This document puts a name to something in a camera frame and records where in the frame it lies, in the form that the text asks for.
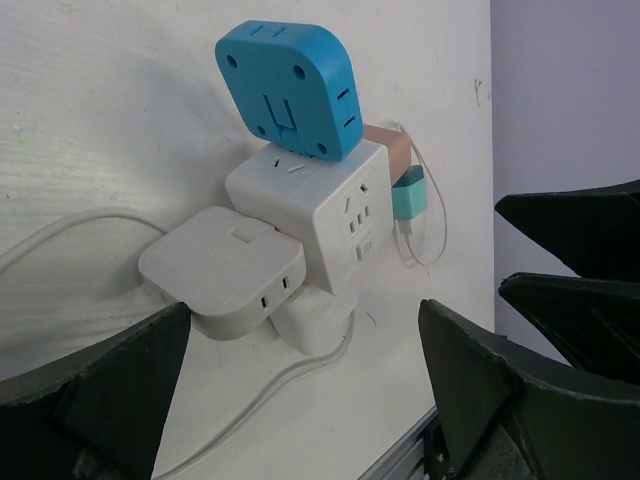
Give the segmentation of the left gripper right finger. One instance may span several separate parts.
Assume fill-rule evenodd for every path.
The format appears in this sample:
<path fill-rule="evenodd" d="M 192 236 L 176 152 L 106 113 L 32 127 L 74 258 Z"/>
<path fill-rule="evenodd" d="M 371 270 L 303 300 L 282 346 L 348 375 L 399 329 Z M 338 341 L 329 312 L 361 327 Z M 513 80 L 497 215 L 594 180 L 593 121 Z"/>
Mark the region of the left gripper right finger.
<path fill-rule="evenodd" d="M 638 478 L 638 386 L 551 360 L 434 299 L 418 326 L 459 477 Z"/>

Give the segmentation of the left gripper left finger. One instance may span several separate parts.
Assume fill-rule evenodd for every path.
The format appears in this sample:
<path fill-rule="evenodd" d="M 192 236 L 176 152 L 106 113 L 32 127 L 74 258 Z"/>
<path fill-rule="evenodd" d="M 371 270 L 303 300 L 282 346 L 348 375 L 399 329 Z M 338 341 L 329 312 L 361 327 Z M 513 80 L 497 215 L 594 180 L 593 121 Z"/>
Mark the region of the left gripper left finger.
<path fill-rule="evenodd" d="M 2 478 L 151 478 L 190 330 L 174 304 L 2 381 Z"/>

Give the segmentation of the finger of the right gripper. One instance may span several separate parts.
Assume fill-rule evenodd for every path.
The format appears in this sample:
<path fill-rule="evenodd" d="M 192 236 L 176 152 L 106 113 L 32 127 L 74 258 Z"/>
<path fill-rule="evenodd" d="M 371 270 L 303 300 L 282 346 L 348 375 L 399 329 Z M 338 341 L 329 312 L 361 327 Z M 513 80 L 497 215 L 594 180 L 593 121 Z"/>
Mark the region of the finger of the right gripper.
<path fill-rule="evenodd" d="M 575 368 L 639 368 L 639 285 L 516 273 L 498 293 Z"/>
<path fill-rule="evenodd" d="M 503 197 L 495 211 L 582 278 L 639 278 L 639 182 Z"/>

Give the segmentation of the teal usb charger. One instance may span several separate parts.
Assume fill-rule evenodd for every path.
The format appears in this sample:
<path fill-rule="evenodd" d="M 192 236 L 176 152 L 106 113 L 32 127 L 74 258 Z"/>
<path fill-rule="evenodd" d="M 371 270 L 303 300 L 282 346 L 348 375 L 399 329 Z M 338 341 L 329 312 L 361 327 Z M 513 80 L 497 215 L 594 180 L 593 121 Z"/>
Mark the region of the teal usb charger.
<path fill-rule="evenodd" d="M 392 186 L 393 216 L 397 221 L 411 220 L 428 206 L 427 182 L 421 165 L 410 166 Z"/>

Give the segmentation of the white cube power socket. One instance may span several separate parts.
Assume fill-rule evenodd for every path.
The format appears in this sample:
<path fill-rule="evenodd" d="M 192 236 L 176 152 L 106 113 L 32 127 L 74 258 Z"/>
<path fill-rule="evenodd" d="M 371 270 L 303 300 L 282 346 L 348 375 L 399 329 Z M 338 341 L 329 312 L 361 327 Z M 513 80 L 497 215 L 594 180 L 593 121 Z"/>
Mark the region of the white cube power socket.
<path fill-rule="evenodd" d="M 391 234 L 389 155 L 360 141 L 341 162 L 268 144 L 225 179 L 234 209 L 303 244 L 306 283 L 338 295 Z"/>

